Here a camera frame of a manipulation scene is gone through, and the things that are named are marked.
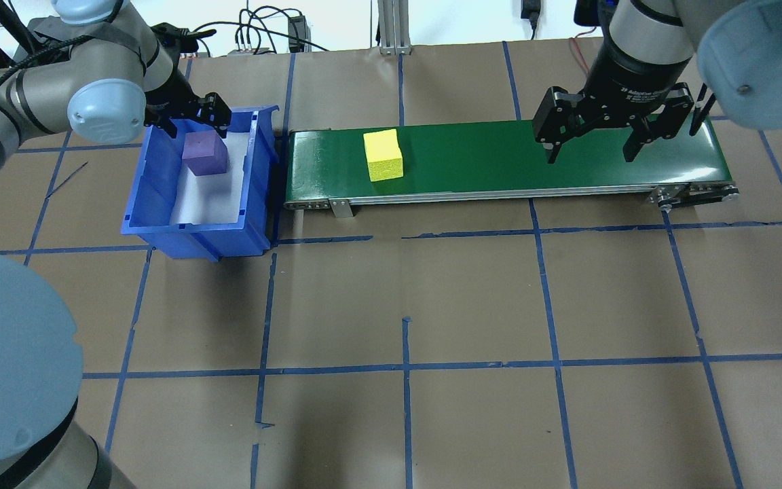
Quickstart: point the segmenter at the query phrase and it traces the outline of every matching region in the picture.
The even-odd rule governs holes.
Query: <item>metal frame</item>
[[[409,54],[409,0],[379,0],[379,52]]]
[[[605,187],[570,187],[563,189],[515,189],[492,192],[432,192],[409,195],[385,195],[381,197],[329,198],[285,203],[290,211],[330,209],[335,217],[353,217],[353,205],[419,204],[432,202],[459,202],[465,200],[491,200],[500,198],[570,197],[585,195],[612,195],[621,193],[651,192],[648,204],[658,204],[655,196],[676,197],[682,191],[708,192],[733,186],[734,182],[668,183],[667,185],[617,185]]]

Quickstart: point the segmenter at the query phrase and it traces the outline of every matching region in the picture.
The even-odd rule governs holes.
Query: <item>purple foam block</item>
[[[227,171],[227,147],[214,130],[186,133],[183,163],[197,177]]]

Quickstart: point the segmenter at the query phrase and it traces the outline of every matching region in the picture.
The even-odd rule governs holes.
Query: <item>white wall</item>
[[[37,16],[55,15],[50,0],[12,0],[22,21]],[[195,28],[214,20],[236,21],[237,12],[246,6],[245,0],[132,0],[148,24],[170,22],[177,27]],[[373,45],[378,13],[376,0],[286,0],[269,3],[250,0],[251,8],[263,4],[294,7],[303,10],[310,22],[314,43],[330,50],[363,49]],[[574,0],[543,0],[543,10],[536,37],[553,39],[571,37],[584,30],[572,22]],[[371,24],[370,12],[373,10]],[[410,0],[409,25],[413,44],[487,43],[529,39],[528,21],[519,18],[521,0]],[[270,30],[288,32],[284,18],[267,19]],[[218,26],[218,33],[209,38],[213,56],[235,49],[235,26]],[[1,30],[0,46],[9,53],[16,49],[15,41]],[[288,41],[276,37],[283,52]]]

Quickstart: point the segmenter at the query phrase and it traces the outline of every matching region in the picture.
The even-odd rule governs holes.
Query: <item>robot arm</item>
[[[215,93],[199,98],[192,92],[128,0],[58,0],[53,6],[61,21],[48,18],[38,31],[52,41],[84,40],[67,61],[19,69],[1,84],[0,169],[26,140],[66,130],[99,143],[126,143],[144,124],[176,136],[170,118],[191,118],[224,136],[230,109]]]
[[[584,88],[551,87],[533,119],[549,163],[573,137],[627,126],[633,161],[646,143],[677,136],[693,108],[694,134],[713,100],[740,125],[782,128],[782,0],[620,0],[604,32]],[[693,52],[714,93],[704,107],[704,93],[694,101],[677,82]]]

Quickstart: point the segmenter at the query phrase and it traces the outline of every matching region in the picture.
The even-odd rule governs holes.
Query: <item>light blue joint cap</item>
[[[699,73],[730,120],[782,129],[782,0],[747,0],[699,44]]]
[[[68,102],[71,129],[90,141],[121,145],[143,130],[147,97],[133,81],[105,78],[87,84]]]
[[[122,7],[130,0],[123,0]],[[50,0],[65,24],[87,25],[103,21],[114,12],[117,0]]]
[[[62,423],[83,378],[68,307],[37,273],[0,256],[0,460]]]

